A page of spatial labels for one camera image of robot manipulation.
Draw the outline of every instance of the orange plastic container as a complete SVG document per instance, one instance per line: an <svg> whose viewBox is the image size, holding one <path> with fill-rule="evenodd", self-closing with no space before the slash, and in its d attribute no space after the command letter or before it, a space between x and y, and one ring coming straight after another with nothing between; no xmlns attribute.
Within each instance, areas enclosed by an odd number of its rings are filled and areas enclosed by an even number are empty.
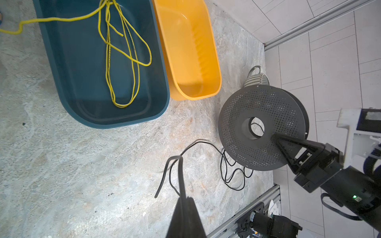
<svg viewBox="0 0 381 238"><path fill-rule="evenodd" d="M204 0L153 0L171 98L199 100L221 89L221 71Z"/></svg>

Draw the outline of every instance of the yellow cable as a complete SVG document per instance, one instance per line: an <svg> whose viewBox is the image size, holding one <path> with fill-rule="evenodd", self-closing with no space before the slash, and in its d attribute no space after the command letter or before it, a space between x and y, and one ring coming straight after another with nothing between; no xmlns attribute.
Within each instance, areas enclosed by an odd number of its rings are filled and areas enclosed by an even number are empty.
<svg viewBox="0 0 381 238"><path fill-rule="evenodd" d="M120 16L120 20L122 22L122 27L123 27L123 33L120 33L119 31L117 31L115 29L115 27L110 23L110 6L111 5L114 5L116 10L118 11L119 13L119 16ZM102 8L104 8L106 6L106 17L105 17L105 21L106 21L106 24L107 24L107 35L106 35L106 39L103 37L102 35L102 32L101 32L101 10ZM17 31L9 31L9 30L3 30L3 29L0 29L0 32L3 32L3 33L7 33L7 34L12 34L12 35L18 35L22 32L22 27L23 25L25 24L30 24L30 23L35 23L35 22L49 22L49 21L64 21L64 22L72 22L72 21L79 21L79 20L83 20L83 19L86 19L86 18L89 18L89 17L92 17L94 16L96 13L98 13L98 32L99 32L99 35L101 36L103 42L106 44L106 82L107 82L107 85L110 89L110 95L111 95L111 99L112 99L112 102L114 103L115 106L119 107L119 108L125 108L127 107L128 105L130 105L134 99L136 98L138 92L139 92L139 88L140 88L140 69L139 69L139 65L142 65L142 66L150 66L151 63L152 63L152 54L151 54L151 50L147 44L147 42L145 40L143 40L143 38L137 33L137 31L135 30L135 28L129 23L129 21L124 17L123 13L122 13L122 10L120 8L120 5L116 2L116 0L101 0L99 2L99 7L87 14L87 15L84 15L84 16L79 16L79 17L75 17L75 18L56 18L56 17L52 17L52 18L37 18L37 19L31 19L31 20L26 20L26 21L21 21L19 23L19 29ZM115 47L114 45L111 44L111 38L110 38L110 27L120 36L124 36L125 39L126 39L126 42L127 42L127 46L128 46L128 51L129 51L129 55L126 54L124 51L118 49L117 47ZM128 34L129 34L129 37L131 39L131 42L132 42L132 46L134 48L134 53L135 53L135 58L133 58L132 56L132 53L131 53L131 48L130 48L130 44L128 43L128 39L127 39L127 36L126 36L126 31L125 31L125 27L127 28L127 31L128 31ZM147 49L148 49L148 52L149 52L149 63L145 64L143 62L140 62L138 61L138 55L136 53L136 49L135 49L135 44L134 44L134 40L132 39L132 35L131 35L131 32L130 32L130 29L129 27L135 32L135 34L139 37L139 39L146 45ZM119 104L116 102L116 99L115 99L115 93L114 93L114 90L112 88L112 84L111 84L111 78L110 78L110 58L111 58L111 48L117 50L118 52L122 53L124 56L126 56L127 58L129 58L131 60L131 66L132 66L132 74L133 74L133 79L134 79L134 84L133 84L133 89L132 89L132 95L131 95L131 99L130 101L127 103L127 104ZM138 65L138 86L137 86L137 89L136 89L136 92L135 92L135 87L136 87L136 76L135 76L135 69L134 69L134 62Z"/></svg>

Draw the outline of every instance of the perforated disc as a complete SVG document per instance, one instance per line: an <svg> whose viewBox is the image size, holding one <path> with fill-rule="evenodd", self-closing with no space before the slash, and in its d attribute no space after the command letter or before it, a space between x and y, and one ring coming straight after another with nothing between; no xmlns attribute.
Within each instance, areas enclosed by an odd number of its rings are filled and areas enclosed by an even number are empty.
<svg viewBox="0 0 381 238"><path fill-rule="evenodd" d="M250 128L250 120L259 118L264 125L261 137ZM271 141L274 133L297 139L307 138L309 121L305 108L291 93L268 85L244 87L222 107L218 121L219 137L227 153L239 164L255 170L278 169L287 162ZM284 144L291 156L300 146Z"/></svg>

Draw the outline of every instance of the blue bin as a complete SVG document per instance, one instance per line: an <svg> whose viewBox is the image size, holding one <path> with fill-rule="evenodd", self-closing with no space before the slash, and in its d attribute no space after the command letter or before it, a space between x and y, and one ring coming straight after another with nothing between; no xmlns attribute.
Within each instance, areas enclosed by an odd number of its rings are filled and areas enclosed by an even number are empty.
<svg viewBox="0 0 381 238"><path fill-rule="evenodd" d="M117 108L111 101L106 83L106 45L98 33L98 14L75 22L40 23L42 37L62 105L77 121L90 127L106 129L155 119L169 103L169 88L160 46L159 33L151 0L118 0L124 16L147 42L152 64L140 66L140 90L131 105ZM38 18L72 18L94 11L98 0L34 0ZM110 8L111 24L123 32L119 14ZM101 30L106 37L102 9ZM132 32L138 59L149 62L144 43ZM128 52L124 37L111 30L111 43ZM116 50L111 51L110 76L116 101L128 103L132 94L131 61Z"/></svg>

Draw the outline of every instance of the gray marbled surface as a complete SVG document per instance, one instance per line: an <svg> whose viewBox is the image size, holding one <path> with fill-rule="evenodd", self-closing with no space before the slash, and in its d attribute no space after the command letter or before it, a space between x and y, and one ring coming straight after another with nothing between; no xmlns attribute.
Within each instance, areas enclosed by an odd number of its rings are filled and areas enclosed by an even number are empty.
<svg viewBox="0 0 381 238"><path fill-rule="evenodd" d="M165 236L178 196L168 179L157 199L154 194L167 158L196 139L221 148L223 103L251 66L264 65L263 45L207 5L221 92L198 101L171 99L160 118L115 129L89 128L64 110L38 24L20 35L0 34L0 237ZM0 10L4 29L35 17L32 0L0 1ZM219 160L205 144L184 155L187 195L206 233L273 185L271 171L254 171L244 190L233 191L220 178ZM241 181L237 175L235 184Z"/></svg>

